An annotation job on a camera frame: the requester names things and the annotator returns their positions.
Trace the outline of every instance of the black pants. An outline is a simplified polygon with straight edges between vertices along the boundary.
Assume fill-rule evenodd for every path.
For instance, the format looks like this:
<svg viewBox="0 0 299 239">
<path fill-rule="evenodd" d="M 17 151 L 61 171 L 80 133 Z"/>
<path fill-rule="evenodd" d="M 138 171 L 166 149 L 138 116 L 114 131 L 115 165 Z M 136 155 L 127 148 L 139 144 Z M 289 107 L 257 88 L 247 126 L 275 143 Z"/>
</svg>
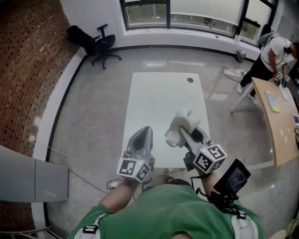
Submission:
<svg viewBox="0 0 299 239">
<path fill-rule="evenodd" d="M 265 64 L 261 60 L 261 56 L 258 57 L 256 62 L 254 62 L 253 66 L 251 67 L 250 71 L 244 76 L 243 80 L 240 82 L 242 87 L 245 87 L 247 84 L 251 83 L 251 78 L 255 77 L 261 80 L 270 80 L 273 77 L 273 72 L 268 70 Z M 256 94 L 255 90 L 252 90 L 250 93 L 251 96 Z"/>
<path fill-rule="evenodd" d="M 183 179 L 179 179 L 179 178 L 173 179 L 173 180 L 172 180 L 171 182 L 169 182 L 168 184 L 187 185 L 187 186 L 190 186 L 190 187 L 191 187 L 191 185 L 190 185 L 187 181 L 185 181 L 185 180 L 183 180 Z"/>
</svg>

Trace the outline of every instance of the white cloth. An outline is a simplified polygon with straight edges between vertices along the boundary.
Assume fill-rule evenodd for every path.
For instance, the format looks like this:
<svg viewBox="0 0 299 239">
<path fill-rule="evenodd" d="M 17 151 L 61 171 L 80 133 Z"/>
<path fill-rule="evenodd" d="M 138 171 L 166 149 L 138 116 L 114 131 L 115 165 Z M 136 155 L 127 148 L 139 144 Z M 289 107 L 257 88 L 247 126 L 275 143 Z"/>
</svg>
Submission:
<svg viewBox="0 0 299 239">
<path fill-rule="evenodd" d="M 186 140 L 181 138 L 178 130 L 179 127 L 184 127 L 185 130 L 191 134 L 199 124 L 200 120 L 192 114 L 191 110 L 178 110 L 171 122 L 169 129 L 165 133 L 166 143 L 171 147 L 183 147 Z"/>
<path fill-rule="evenodd" d="M 275 53 L 276 57 L 275 57 L 275 62 L 277 69 L 280 68 L 282 65 L 289 63 L 293 60 L 295 60 L 295 58 L 292 56 L 292 54 L 286 54 L 284 56 L 284 47 L 288 48 L 290 47 L 291 42 L 283 37 L 275 37 L 273 38 L 262 50 L 261 53 L 261 59 L 262 62 L 264 63 L 264 65 L 271 71 L 274 72 L 272 67 L 270 66 L 270 61 L 269 61 L 269 57 L 268 57 L 268 53 L 269 50 L 272 49 L 273 52 Z"/>
</svg>

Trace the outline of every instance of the window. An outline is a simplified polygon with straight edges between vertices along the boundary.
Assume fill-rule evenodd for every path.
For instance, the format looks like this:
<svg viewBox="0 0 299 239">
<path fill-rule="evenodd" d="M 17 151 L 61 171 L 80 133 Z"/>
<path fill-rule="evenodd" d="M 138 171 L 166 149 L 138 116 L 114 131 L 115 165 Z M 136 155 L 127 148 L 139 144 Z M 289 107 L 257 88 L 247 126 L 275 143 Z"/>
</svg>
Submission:
<svg viewBox="0 0 299 239">
<path fill-rule="evenodd" d="M 257 44 L 259 27 L 244 22 L 241 28 L 242 39 L 252 44 Z"/>
<path fill-rule="evenodd" d="M 125 7 L 128 29 L 135 27 L 166 27 L 166 5 L 145 4 Z"/>
<path fill-rule="evenodd" d="M 257 45 L 259 29 L 264 24 L 272 24 L 276 5 L 275 0 L 249 0 L 240 31 L 243 41 Z"/>
<path fill-rule="evenodd" d="M 213 31 L 224 35 L 233 36 L 236 26 L 224 21 L 208 17 L 192 15 L 171 14 L 171 27 L 192 28 L 198 30 Z"/>
<path fill-rule="evenodd" d="M 257 45 L 259 28 L 272 24 L 278 0 L 120 0 L 126 30 L 184 28 Z"/>
</svg>

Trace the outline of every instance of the brick wall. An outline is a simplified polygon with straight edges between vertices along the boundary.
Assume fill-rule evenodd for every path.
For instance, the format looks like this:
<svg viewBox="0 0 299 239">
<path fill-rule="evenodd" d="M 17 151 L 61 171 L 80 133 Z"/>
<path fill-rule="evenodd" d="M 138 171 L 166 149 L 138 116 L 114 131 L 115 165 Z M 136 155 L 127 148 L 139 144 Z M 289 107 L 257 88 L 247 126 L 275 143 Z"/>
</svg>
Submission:
<svg viewBox="0 0 299 239">
<path fill-rule="evenodd" d="M 32 156 L 35 120 L 77 47 L 59 0 L 0 3 L 0 144 Z M 30 204 L 0 203 L 0 231 L 33 228 Z"/>
</svg>

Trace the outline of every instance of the backpack strap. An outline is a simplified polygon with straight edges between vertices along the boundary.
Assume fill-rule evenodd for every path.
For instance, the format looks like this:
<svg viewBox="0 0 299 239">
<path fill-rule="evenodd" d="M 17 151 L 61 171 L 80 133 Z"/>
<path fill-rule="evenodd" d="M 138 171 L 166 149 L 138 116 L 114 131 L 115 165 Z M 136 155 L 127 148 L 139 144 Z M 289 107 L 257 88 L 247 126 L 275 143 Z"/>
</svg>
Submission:
<svg viewBox="0 0 299 239">
<path fill-rule="evenodd" d="M 99 220 L 103 218 L 105 214 L 100 215 L 92 225 L 86 225 L 76 233 L 74 239 L 100 239 L 101 233 L 99 230 Z"/>
<path fill-rule="evenodd" d="M 231 222 L 235 239 L 258 239 L 257 226 L 248 215 L 246 215 L 246 219 L 239 219 L 237 215 L 234 215 Z"/>
</svg>

